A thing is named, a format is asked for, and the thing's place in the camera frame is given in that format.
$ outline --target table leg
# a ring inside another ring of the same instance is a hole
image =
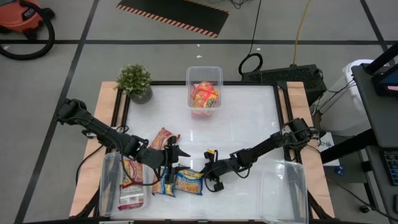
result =
[[[345,155],[364,149],[366,146],[372,145],[377,145],[377,140],[373,129],[369,129],[321,152],[322,164],[334,161],[335,159],[339,159]]]

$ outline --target red vacuum cleaner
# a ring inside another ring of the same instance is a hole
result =
[[[41,9],[36,0],[0,0],[0,33],[20,32],[28,40],[37,39],[37,29],[45,24],[49,30],[49,39],[38,52],[18,55],[4,50],[0,46],[0,54],[15,60],[30,60],[45,55],[55,41],[54,28],[50,19],[55,16],[49,8]]]

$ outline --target plant pot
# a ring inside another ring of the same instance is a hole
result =
[[[137,104],[144,104],[147,103],[152,98],[153,92],[152,88],[148,86],[148,89],[141,95],[133,93],[129,93],[128,95],[133,102]]]

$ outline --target black keyboard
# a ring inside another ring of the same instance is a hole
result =
[[[398,186],[398,151],[384,151],[382,160],[391,184]]]
[[[279,68],[272,70],[264,70],[248,74],[249,80],[252,82],[303,82],[306,88],[315,88],[319,83],[319,73],[315,65],[296,66],[289,68]]]

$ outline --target potted plant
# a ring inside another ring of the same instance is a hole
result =
[[[126,91],[133,102],[144,104],[153,95],[150,88],[151,81],[150,73],[143,65],[125,65],[120,69],[117,88]]]

